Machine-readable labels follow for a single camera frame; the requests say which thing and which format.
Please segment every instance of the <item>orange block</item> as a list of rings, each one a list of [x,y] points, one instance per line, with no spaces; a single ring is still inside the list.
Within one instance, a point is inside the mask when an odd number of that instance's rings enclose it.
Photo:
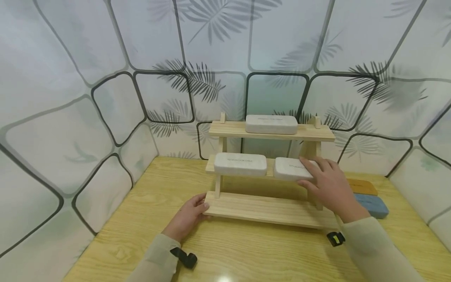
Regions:
[[[354,193],[377,196],[377,190],[374,185],[366,180],[349,179],[349,185]]]

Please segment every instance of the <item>colored block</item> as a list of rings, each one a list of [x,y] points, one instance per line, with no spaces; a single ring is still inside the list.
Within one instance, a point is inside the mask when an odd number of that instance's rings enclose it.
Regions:
[[[373,195],[354,194],[357,201],[369,211],[372,217],[383,219],[388,215],[388,208],[381,198]]]
[[[348,182],[354,193],[377,196],[376,188],[374,188],[374,185],[369,181],[348,178]]]

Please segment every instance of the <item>top shelf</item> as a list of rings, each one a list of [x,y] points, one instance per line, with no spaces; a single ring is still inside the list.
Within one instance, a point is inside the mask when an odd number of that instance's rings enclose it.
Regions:
[[[246,122],[244,121],[226,121],[221,123],[214,120],[210,126],[210,136],[219,137],[240,137],[240,138],[256,138],[256,139],[282,139],[282,140],[305,140],[305,141],[322,141],[334,142],[335,135],[329,126],[321,125],[319,129],[314,125],[298,125],[296,134],[266,134],[266,133],[248,133],[245,130]]]

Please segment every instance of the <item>hand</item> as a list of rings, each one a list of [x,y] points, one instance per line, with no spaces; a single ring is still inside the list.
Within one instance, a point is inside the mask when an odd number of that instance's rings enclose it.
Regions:
[[[199,222],[208,218],[202,214],[210,207],[208,203],[204,202],[206,195],[206,193],[196,195],[183,204],[162,234],[181,243]]]
[[[370,217],[369,212],[355,199],[345,174],[336,162],[314,157],[313,160],[319,165],[317,167],[305,158],[299,160],[315,181],[299,180],[298,184],[315,195],[323,206],[336,213],[343,223]]]

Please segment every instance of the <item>blue block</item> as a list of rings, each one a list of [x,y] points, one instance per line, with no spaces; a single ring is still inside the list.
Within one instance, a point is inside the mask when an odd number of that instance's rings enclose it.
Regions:
[[[381,198],[373,195],[354,193],[357,201],[369,211],[372,217],[383,219],[388,215],[388,208]]]

